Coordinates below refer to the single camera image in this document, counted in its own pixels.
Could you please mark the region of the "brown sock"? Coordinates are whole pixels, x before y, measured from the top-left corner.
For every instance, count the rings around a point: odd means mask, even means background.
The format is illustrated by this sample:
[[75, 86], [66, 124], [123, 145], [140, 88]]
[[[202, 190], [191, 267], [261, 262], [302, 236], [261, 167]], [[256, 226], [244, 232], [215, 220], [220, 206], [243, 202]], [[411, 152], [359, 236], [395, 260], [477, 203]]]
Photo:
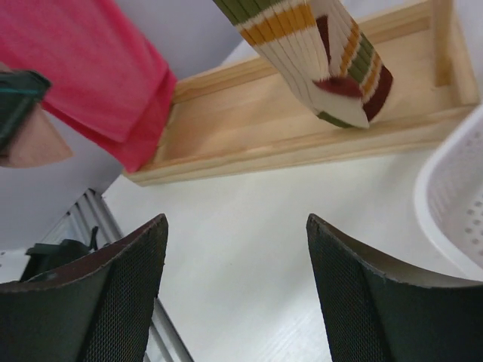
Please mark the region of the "brown sock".
[[242, 38], [318, 118], [367, 129], [389, 99], [392, 73], [339, 1], [217, 1]]

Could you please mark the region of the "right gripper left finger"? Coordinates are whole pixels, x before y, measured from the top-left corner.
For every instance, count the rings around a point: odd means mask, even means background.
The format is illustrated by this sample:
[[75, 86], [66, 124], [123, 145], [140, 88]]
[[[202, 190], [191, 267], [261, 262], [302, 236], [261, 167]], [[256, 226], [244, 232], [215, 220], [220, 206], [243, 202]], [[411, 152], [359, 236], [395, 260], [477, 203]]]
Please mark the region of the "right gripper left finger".
[[100, 337], [95, 326], [108, 290], [111, 267], [129, 244], [166, 229], [159, 214], [110, 247], [83, 256], [29, 281], [1, 285], [3, 361], [142, 361], [147, 330], [138, 327], [125, 351]]

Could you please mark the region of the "pink sock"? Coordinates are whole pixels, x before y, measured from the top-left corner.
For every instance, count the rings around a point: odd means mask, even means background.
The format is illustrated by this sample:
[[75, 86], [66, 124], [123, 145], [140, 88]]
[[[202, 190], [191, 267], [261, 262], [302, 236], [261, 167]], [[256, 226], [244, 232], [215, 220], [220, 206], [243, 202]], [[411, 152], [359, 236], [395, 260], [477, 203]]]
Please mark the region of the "pink sock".
[[36, 106], [6, 150], [1, 151], [1, 166], [41, 167], [72, 156], [71, 148], [52, 125], [47, 113]]

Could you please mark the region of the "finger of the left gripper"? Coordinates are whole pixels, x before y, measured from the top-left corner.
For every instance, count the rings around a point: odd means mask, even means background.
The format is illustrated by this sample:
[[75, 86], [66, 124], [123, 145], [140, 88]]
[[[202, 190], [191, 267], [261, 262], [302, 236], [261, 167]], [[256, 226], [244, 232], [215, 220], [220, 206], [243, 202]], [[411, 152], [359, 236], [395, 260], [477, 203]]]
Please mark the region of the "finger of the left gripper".
[[48, 79], [32, 70], [1, 71], [1, 153], [50, 87]]

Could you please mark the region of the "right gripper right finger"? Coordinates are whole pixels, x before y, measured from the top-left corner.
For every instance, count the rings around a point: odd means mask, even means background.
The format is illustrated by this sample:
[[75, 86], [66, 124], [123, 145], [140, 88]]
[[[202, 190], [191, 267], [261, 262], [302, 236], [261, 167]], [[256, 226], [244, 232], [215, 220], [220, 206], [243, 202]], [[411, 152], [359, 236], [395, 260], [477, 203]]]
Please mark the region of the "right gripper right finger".
[[480, 361], [482, 283], [396, 259], [314, 213], [308, 248], [334, 361]]

